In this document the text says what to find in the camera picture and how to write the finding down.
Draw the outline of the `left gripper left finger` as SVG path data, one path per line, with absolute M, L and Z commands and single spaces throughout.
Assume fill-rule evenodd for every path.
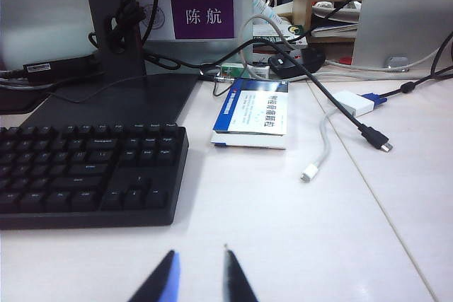
M 180 281 L 179 253 L 171 250 L 129 301 L 177 301 Z

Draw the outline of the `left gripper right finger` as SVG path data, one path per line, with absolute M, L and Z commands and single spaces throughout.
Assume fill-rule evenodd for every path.
M 236 255 L 227 246 L 224 252 L 222 293 L 224 301 L 258 301 Z

